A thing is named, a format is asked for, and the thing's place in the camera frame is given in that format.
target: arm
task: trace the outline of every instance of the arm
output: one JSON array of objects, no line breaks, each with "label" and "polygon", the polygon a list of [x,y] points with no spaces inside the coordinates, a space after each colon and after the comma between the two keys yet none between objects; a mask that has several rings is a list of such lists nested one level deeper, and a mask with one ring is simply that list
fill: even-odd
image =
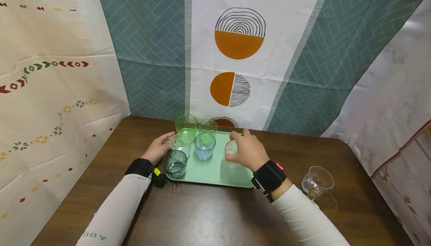
[{"label": "arm", "polygon": [[[253,173],[269,161],[263,144],[249,130],[244,129],[242,136],[233,131],[230,139],[236,141],[238,152],[226,154],[227,161],[241,164]],[[271,192],[271,197],[272,205],[283,215],[301,245],[349,245],[326,215],[289,180]]]},{"label": "arm", "polygon": [[271,195],[275,200],[272,205],[284,217],[301,245],[349,245],[326,215],[289,180],[285,180]]},{"label": "arm", "polygon": [[[155,165],[170,150],[169,138],[175,132],[154,139],[142,159]],[[99,207],[77,246],[118,246],[121,245],[142,196],[147,191],[151,179],[132,173],[125,175]]]}]

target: orange circle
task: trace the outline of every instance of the orange circle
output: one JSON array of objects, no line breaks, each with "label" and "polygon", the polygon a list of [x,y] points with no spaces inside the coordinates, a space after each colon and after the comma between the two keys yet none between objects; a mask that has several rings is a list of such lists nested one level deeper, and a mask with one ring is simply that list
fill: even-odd
[{"label": "orange circle", "polygon": [[246,7],[231,7],[215,24],[215,43],[225,56],[242,60],[259,50],[265,30],[265,19],[258,12]]},{"label": "orange circle", "polygon": [[246,78],[235,72],[217,75],[210,86],[213,99],[226,107],[237,107],[250,96],[250,84]]}]

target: red label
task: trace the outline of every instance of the red label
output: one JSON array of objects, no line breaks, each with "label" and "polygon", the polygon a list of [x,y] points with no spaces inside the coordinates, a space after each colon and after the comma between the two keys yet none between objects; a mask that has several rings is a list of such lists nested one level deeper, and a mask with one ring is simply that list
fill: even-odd
[{"label": "red label", "polygon": [[278,167],[280,167],[281,170],[284,170],[284,167],[281,166],[279,163],[275,163]]}]

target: white sleeve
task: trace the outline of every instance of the white sleeve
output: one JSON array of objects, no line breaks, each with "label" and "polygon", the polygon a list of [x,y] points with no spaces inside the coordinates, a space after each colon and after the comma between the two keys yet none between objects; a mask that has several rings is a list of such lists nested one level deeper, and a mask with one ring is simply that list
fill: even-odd
[{"label": "white sleeve", "polygon": [[349,245],[337,227],[295,185],[272,205],[283,215],[301,245]]},{"label": "white sleeve", "polygon": [[137,174],[123,177],[99,207],[77,246],[119,246],[151,180]]}]

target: black line pattern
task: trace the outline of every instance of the black line pattern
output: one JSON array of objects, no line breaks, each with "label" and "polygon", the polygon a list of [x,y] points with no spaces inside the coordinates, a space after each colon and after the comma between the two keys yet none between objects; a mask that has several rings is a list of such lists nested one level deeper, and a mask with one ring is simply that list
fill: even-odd
[{"label": "black line pattern", "polygon": [[250,96],[250,83],[243,76],[235,73],[229,107],[238,107]]},{"label": "black line pattern", "polygon": [[259,13],[250,8],[232,7],[219,17],[215,29],[264,37],[266,23]]},{"label": "black line pattern", "polygon": [[220,126],[228,126],[231,127],[232,125],[230,125],[228,122],[224,122],[224,121],[229,121],[233,124],[233,127],[238,128],[238,123],[236,121],[234,121],[231,118],[228,118],[226,116],[222,116],[222,117],[214,117],[212,118],[213,120],[215,120],[217,122],[218,125]]}]

